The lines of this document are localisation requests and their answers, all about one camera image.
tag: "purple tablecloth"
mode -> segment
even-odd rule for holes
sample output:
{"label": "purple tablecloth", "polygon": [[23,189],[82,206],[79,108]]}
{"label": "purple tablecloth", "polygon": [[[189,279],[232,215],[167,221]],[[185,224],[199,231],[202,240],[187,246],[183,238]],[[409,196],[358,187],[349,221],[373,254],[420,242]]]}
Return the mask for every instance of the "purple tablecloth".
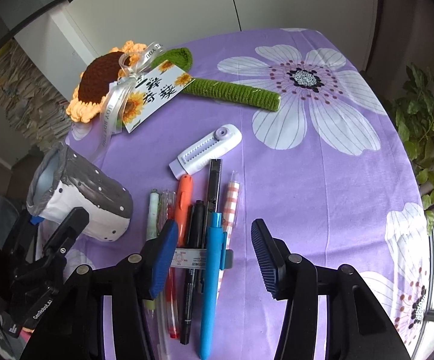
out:
{"label": "purple tablecloth", "polygon": [[[218,35],[185,46],[193,55],[192,75],[277,91],[280,110],[180,94],[131,134],[114,136],[98,165],[130,191],[130,227],[113,243],[82,235],[69,265],[100,268],[140,251],[150,190],[178,186],[168,164],[185,147],[231,123],[243,139],[223,157],[222,185],[237,170],[244,188],[231,240],[234,268],[223,278],[211,359],[274,356],[285,302],[265,290],[250,241],[255,218],[263,218],[291,252],[316,265],[353,265],[411,351],[429,276],[425,218],[403,146],[365,81],[324,35],[301,28]],[[98,128],[91,125],[74,125],[67,137],[85,156],[98,140]],[[204,198],[206,179],[205,170],[194,176],[194,199]],[[316,359],[324,357],[323,300]],[[109,303],[105,312],[106,358],[112,360]],[[199,317],[197,308],[189,345],[169,339],[172,360],[198,358]]]}

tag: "blue pen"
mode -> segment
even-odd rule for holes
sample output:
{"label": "blue pen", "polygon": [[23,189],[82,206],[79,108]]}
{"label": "blue pen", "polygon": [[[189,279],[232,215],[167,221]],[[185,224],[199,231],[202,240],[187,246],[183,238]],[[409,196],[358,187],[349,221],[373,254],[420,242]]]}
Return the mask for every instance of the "blue pen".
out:
{"label": "blue pen", "polygon": [[202,325],[200,329],[200,351],[202,360],[207,360],[214,334],[215,305],[217,302],[218,273],[225,265],[226,237],[222,230],[220,212],[212,212],[211,224],[207,228],[207,257],[205,261],[205,286],[203,289]]}

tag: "orange highlighter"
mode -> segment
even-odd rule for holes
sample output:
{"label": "orange highlighter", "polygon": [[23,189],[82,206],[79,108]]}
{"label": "orange highlighter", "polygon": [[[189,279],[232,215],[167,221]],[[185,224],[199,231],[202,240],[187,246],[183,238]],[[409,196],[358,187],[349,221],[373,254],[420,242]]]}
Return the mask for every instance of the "orange highlighter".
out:
{"label": "orange highlighter", "polygon": [[178,247],[185,247],[185,230],[192,200],[193,179],[191,175],[183,175],[178,184],[175,202],[175,221],[178,225]]}

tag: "pen holder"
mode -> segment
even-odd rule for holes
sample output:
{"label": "pen holder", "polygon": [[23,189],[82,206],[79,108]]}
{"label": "pen holder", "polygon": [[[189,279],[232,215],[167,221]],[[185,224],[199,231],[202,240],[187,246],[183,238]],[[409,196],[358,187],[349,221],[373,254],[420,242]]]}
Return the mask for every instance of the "pen holder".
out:
{"label": "pen holder", "polygon": [[90,215],[83,233],[105,242],[125,233],[133,211],[126,188],[62,142],[47,152],[35,171],[26,206],[33,216],[56,223],[74,207],[83,207]]}

